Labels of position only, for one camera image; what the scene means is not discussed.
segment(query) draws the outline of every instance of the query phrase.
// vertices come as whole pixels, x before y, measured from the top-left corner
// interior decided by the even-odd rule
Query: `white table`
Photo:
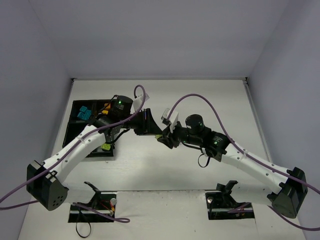
[[[109,99],[114,94],[133,97],[137,84],[145,87],[150,96],[145,108],[151,108],[162,129],[164,110],[183,95],[198,93],[214,105],[234,140],[266,158],[242,80],[76,80],[53,152],[62,148],[73,101]],[[187,98],[176,110],[182,124],[187,116],[200,114],[207,127],[222,132],[213,112],[200,98]],[[79,186],[89,181],[101,190],[118,191],[116,217],[131,219],[129,224],[93,223],[89,239],[305,239],[301,230],[264,205],[253,205],[255,219],[208,220],[204,190],[213,190],[217,183],[229,180],[259,183],[214,160],[207,168],[200,168],[199,154],[183,146],[171,150],[152,136],[129,132],[120,138],[113,159],[86,158],[67,177],[68,183]],[[29,206],[19,240],[80,239],[75,223],[68,223],[69,208],[69,204],[63,204],[49,212],[40,204]]]

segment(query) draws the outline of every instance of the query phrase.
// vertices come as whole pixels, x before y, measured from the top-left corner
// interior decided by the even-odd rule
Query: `black cable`
[[[199,157],[198,157],[198,165],[201,167],[201,168],[206,168],[208,165],[209,165],[209,163],[210,163],[210,158],[211,157],[208,157],[208,160],[206,161],[206,164],[205,164],[205,166],[201,166],[201,164],[200,164],[200,162],[199,162],[199,159],[200,159],[200,157],[201,156],[203,156],[204,154],[201,154]]]
[[[77,217],[76,222],[75,222],[75,231],[76,231],[76,233],[79,235],[80,238],[86,239],[86,238],[89,237],[90,234],[91,234],[91,230],[92,230],[92,229],[91,229],[91,224],[90,224],[90,222],[88,221],[87,217],[82,213],[80,207],[78,207],[78,211],[79,211],[79,214],[78,214],[78,217]],[[83,219],[89,224],[90,232],[89,232],[89,234],[88,234],[87,236],[82,236],[82,235],[79,233],[79,231],[78,231],[78,222],[79,222],[80,216],[83,217]]]
[[[109,102],[106,106],[104,106],[103,108],[101,108],[98,113],[101,113],[103,110],[105,110],[105,109],[111,104],[112,100],[115,99],[116,96],[117,96],[117,95],[114,95],[114,96],[110,99],[110,102]]]
[[[191,149],[196,149],[196,150],[201,150],[200,147],[196,147],[196,146],[191,146],[188,144],[185,144],[184,142],[181,142],[183,146],[187,147],[187,148],[191,148]]]
[[[116,141],[118,141],[118,139],[125,134],[126,132],[128,132],[130,130],[130,128],[127,128],[126,130],[123,130],[122,132],[119,133],[119,135],[113,140],[113,141],[109,141],[109,142],[105,142],[106,144],[114,144]]]
[[[210,220],[212,219],[212,208],[214,207],[214,200],[212,199],[212,201],[210,202]]]

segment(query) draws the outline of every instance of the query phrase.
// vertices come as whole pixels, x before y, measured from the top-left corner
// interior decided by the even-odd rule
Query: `gray wall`
[[[32,160],[41,161],[48,156],[71,81],[28,1],[0,1],[0,33],[3,196],[26,180],[26,167]],[[24,187],[1,206],[29,200]],[[26,209],[0,211],[2,240],[18,238]]]
[[[247,77],[288,0],[30,0],[72,77]]]
[[[290,1],[250,76],[258,117],[277,164],[306,172],[320,188],[320,1]],[[299,213],[320,227],[319,196],[309,191]],[[319,232],[305,232],[320,239]]]

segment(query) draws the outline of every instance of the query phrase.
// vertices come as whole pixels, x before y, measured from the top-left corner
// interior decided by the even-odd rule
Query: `blue block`
[[[87,110],[87,111],[85,112],[85,114],[84,114],[83,119],[84,119],[84,120],[88,120],[88,119],[90,118],[90,116],[91,116],[91,111],[90,111],[90,110]]]
[[[79,112],[77,117],[80,118],[80,119],[84,119],[85,114],[83,112]]]
[[[82,106],[81,108],[80,108],[80,112],[83,112],[83,113],[85,113],[86,111],[87,111],[87,107],[86,106]]]

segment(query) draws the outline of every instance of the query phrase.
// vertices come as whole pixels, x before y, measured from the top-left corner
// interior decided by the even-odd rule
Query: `black mount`
[[[293,171],[287,170],[287,173],[306,182],[306,175],[304,171],[295,167]],[[278,193],[271,193],[267,198],[272,202],[272,207],[283,216],[294,219],[297,217],[299,209],[304,202],[308,193],[308,188],[295,180],[290,178],[285,183],[281,182],[279,186],[282,190]]]
[[[45,170],[45,167],[33,161],[27,167],[26,179],[29,180]],[[60,183],[56,178],[56,172],[52,171],[29,183],[26,190],[47,210],[52,211],[65,201],[69,189]]]

